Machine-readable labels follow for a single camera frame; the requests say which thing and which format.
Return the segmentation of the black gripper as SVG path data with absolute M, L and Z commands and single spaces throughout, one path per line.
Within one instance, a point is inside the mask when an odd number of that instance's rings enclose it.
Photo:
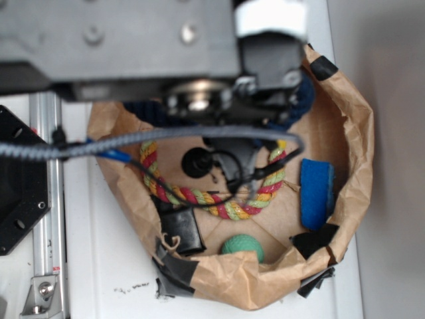
M 203 136 L 208 150 L 188 151 L 182 161 L 190 177 L 206 175 L 217 163 L 229 186 L 262 179 L 284 166 L 284 161 L 255 167 L 262 146 L 276 142 L 254 134 L 255 128 L 285 134 L 304 114 L 303 44 L 277 33 L 251 35 L 239 40 L 242 73 L 234 82 L 198 79 L 167 91 L 167 114 L 201 125 L 229 126 L 223 137 Z

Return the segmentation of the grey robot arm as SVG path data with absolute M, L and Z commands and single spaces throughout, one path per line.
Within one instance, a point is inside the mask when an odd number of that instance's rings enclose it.
M 72 146 L 3 142 L 1 156 L 48 161 L 153 139 L 285 139 L 307 39 L 303 1 L 2 1 L 1 93 L 71 102 L 164 99 L 202 128 Z

